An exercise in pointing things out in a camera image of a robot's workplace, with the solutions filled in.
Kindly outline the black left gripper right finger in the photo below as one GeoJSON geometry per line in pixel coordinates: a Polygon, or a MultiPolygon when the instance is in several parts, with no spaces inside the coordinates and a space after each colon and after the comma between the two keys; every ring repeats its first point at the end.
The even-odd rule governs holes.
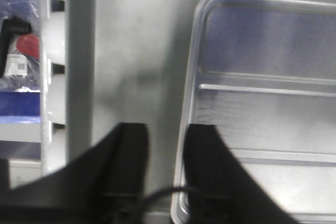
{"type": "Polygon", "coordinates": [[[297,223],[251,178],[213,125],[191,124],[183,147],[190,223],[297,223]]]}

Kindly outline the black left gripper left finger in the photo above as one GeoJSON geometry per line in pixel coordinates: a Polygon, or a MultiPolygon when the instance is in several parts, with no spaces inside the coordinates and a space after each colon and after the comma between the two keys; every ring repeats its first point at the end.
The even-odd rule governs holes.
{"type": "Polygon", "coordinates": [[[63,168],[1,192],[1,223],[112,223],[143,193],[149,134],[121,123],[63,168]]]}

